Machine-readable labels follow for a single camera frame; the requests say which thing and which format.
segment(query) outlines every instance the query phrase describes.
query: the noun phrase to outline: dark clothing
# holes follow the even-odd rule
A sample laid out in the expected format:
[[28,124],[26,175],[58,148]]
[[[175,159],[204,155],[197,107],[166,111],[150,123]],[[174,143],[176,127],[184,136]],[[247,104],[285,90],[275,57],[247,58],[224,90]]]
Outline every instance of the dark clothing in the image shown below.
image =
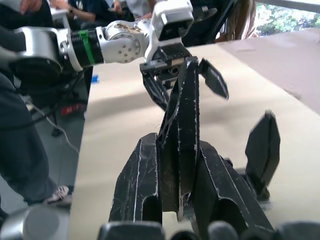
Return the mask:
[[21,27],[53,27],[52,16],[49,4],[46,0],[42,1],[39,11],[26,13],[24,15],[12,10],[11,8],[0,4],[0,26],[9,30]]
[[[0,128],[30,123],[32,118],[26,105],[12,92],[13,85],[2,73],[0,88]],[[49,178],[46,151],[34,125],[0,132],[0,174],[29,205],[44,201],[56,190],[56,184]]]
[[109,11],[110,7],[106,0],[68,0],[68,2],[74,8],[95,14],[97,22],[111,23],[117,20],[116,14]]

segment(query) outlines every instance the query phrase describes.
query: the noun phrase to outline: tree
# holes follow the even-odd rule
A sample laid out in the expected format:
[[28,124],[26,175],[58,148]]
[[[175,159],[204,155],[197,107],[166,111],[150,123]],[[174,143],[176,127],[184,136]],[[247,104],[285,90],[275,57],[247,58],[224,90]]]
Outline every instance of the tree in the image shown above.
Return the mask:
[[257,34],[267,36],[320,27],[320,14],[257,3]]

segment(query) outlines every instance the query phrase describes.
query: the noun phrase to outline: shoe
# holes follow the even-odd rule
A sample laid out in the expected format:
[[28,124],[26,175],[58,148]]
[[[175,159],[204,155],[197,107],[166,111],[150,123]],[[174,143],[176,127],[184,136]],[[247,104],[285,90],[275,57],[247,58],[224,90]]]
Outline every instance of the shoe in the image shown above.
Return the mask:
[[51,206],[68,206],[72,203],[73,186],[58,186],[51,197],[47,198],[43,203]]

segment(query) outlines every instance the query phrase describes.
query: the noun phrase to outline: white robotic arm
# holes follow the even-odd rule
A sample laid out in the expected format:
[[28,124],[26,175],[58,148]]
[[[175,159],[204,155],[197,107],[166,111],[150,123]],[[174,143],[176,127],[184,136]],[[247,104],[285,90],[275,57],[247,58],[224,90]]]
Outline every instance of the white robotic arm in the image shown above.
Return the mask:
[[18,78],[31,76],[36,69],[57,79],[64,69],[80,72],[142,57],[149,62],[159,47],[182,44],[194,21],[192,11],[189,0],[165,0],[155,5],[151,19],[136,22],[118,20],[107,27],[80,31],[22,27],[15,32],[25,38],[23,51],[0,47],[0,67],[9,67]]

